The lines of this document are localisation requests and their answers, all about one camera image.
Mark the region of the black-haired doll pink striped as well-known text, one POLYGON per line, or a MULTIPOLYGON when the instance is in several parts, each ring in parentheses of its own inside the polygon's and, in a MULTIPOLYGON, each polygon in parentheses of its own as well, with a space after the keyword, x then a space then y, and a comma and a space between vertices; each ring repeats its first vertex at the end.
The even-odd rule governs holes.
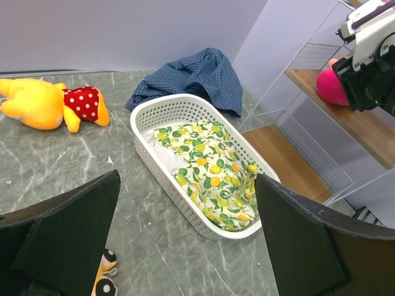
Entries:
POLYGON ((327 68, 322 70, 316 79, 316 88, 320 97, 327 103, 340 106, 349 106, 348 99, 342 89, 332 66, 338 61, 332 58, 327 63, 327 68))

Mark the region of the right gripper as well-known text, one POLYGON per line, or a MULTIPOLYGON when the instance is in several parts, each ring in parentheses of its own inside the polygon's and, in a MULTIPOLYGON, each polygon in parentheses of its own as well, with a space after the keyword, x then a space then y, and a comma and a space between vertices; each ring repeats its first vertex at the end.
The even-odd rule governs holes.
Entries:
POLYGON ((352 68, 352 58, 342 58, 332 66, 352 111, 376 107, 394 116, 394 46, 386 37, 370 56, 373 61, 352 68))

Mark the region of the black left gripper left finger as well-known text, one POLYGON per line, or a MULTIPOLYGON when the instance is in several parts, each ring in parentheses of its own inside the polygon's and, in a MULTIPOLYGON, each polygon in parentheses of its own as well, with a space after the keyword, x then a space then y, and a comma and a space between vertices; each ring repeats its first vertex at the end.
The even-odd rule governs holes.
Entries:
POLYGON ((120 193, 117 170, 1 215, 1 295, 32 282, 61 295, 90 295, 120 193))

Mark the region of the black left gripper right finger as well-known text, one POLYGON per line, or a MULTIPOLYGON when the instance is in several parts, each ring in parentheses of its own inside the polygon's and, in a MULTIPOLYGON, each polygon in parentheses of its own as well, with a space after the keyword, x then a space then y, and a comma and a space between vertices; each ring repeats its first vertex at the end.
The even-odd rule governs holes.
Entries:
POLYGON ((257 205, 280 295, 394 295, 394 230, 330 209, 267 175, 257 205))

